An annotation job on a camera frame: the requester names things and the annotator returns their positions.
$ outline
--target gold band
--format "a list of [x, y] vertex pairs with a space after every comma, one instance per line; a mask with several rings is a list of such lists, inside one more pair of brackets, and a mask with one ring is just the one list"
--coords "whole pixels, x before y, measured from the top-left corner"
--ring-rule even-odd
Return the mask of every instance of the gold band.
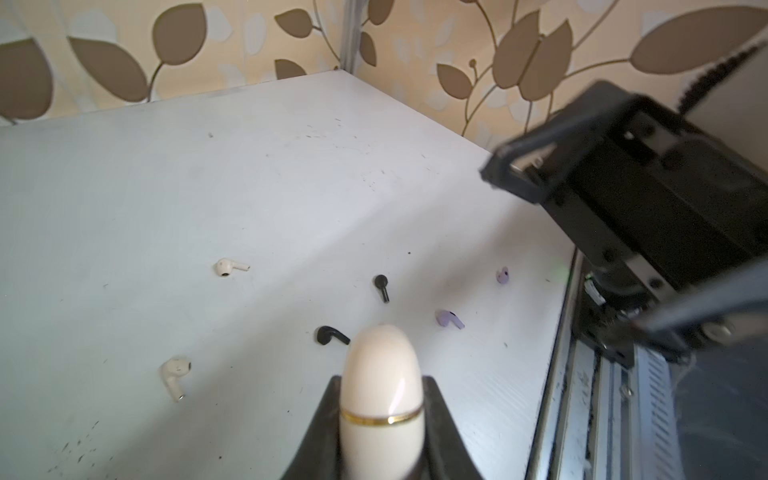
[[416, 410], [412, 412], [403, 413], [401, 415], [392, 415], [389, 417], [362, 417], [359, 415], [355, 415], [354, 413], [348, 412], [345, 409], [339, 409], [339, 410], [341, 412], [342, 418], [349, 423], [353, 423], [355, 425], [386, 427], [390, 425], [396, 425], [398, 423], [408, 422], [409, 420], [413, 420], [414, 418], [419, 416], [419, 413], [422, 412], [422, 407], [423, 406], [419, 406]]

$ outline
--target brown leaf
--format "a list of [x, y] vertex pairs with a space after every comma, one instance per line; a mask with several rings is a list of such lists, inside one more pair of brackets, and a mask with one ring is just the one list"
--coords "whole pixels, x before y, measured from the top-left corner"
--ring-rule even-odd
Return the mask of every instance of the brown leaf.
[[293, 63], [291, 60], [285, 58], [278, 58], [275, 60], [275, 75], [278, 80], [284, 78], [300, 77], [306, 75], [306, 71], [298, 64]]
[[381, 25], [392, 13], [395, 0], [370, 0], [368, 2], [368, 18], [374, 25]]
[[552, 93], [571, 63], [573, 40], [571, 24], [566, 20], [539, 43], [520, 80], [520, 96], [537, 101]]
[[437, 78], [440, 80], [440, 86], [445, 90], [445, 93], [453, 98], [464, 100], [469, 98], [469, 94], [472, 93], [472, 82], [469, 77], [456, 67], [438, 63]]
[[307, 38], [312, 33], [310, 14], [301, 8], [275, 15], [275, 22], [292, 37]]
[[34, 39], [0, 45], [0, 71], [0, 115], [31, 120], [48, 111], [53, 77]]
[[651, 30], [629, 61], [644, 73], [680, 73], [727, 55], [766, 24], [765, 8], [730, 6], [688, 12]]
[[83, 68], [109, 93], [133, 102], [147, 97], [147, 75], [120, 45], [85, 38], [67, 39]]
[[182, 65], [192, 60], [202, 49], [206, 33], [202, 4], [176, 5], [161, 13], [154, 21], [154, 50], [163, 63]]
[[493, 80], [500, 88], [512, 88], [538, 44], [538, 10], [521, 18], [509, 29], [493, 55]]
[[376, 66], [376, 46], [373, 38], [366, 32], [360, 33], [360, 56], [372, 67]]
[[549, 0], [518, 0], [518, 15], [515, 23], [519, 23], [525, 18], [523, 14], [532, 13], [534, 10], [540, 9], [547, 2], [549, 2]]

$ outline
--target black holder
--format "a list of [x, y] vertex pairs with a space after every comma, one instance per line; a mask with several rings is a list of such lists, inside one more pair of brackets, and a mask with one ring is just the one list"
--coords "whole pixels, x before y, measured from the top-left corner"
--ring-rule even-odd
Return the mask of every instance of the black holder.
[[[437, 382], [423, 376], [426, 436], [419, 467], [411, 480], [482, 480], [469, 458]], [[339, 393], [341, 377], [328, 382], [304, 439], [283, 480], [337, 480], [343, 461], [339, 446]]]

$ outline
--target screw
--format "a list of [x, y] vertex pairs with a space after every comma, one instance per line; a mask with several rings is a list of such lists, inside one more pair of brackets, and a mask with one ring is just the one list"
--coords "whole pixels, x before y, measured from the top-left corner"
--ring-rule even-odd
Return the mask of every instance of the screw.
[[376, 278], [373, 279], [373, 284], [376, 285], [376, 288], [382, 291], [384, 303], [389, 303], [389, 295], [386, 292], [387, 283], [389, 283], [389, 280], [383, 275], [376, 275]]
[[603, 260], [605, 260], [608, 263], [613, 263], [616, 261], [616, 258], [618, 257], [618, 252], [613, 248], [606, 248], [603, 250]]

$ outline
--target wallpaper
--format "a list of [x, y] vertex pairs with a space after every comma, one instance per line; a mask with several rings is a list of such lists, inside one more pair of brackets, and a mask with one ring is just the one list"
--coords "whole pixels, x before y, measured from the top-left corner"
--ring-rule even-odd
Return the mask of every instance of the wallpaper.
[[1, 0], [0, 124], [339, 66], [345, 0]]
[[355, 75], [491, 150], [597, 79], [671, 108], [768, 0], [369, 0]]

